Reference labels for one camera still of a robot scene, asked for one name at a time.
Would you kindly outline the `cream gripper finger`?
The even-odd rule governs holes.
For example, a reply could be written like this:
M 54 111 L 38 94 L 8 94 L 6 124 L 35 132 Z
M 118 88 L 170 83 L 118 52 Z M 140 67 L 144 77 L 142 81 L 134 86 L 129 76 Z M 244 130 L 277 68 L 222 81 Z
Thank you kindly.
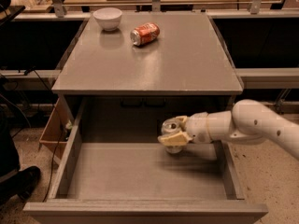
M 177 116 L 176 120 L 178 120 L 182 125 L 185 125 L 188 120 L 188 117 L 187 116 Z
M 160 135 L 158 141 L 166 147 L 183 147 L 186 146 L 192 138 L 186 132 L 169 133 Z

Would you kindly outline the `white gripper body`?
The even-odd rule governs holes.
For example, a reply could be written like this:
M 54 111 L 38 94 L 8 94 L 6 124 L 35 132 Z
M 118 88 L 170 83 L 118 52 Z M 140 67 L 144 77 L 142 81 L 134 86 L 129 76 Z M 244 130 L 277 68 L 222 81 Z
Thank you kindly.
M 207 112 L 202 112 L 187 118 L 185 130 L 195 144 L 209 142 L 209 134 L 206 126 L 207 116 Z

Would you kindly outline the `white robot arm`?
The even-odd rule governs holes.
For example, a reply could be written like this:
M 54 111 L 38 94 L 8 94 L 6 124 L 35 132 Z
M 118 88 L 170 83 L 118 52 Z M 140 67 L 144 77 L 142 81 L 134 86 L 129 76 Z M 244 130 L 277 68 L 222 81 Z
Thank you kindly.
M 189 143 L 257 144 L 262 139 L 269 139 L 299 159 L 299 125 L 249 99 L 238 101 L 230 111 L 167 119 L 161 133 L 158 141 L 170 153 L 179 153 Z

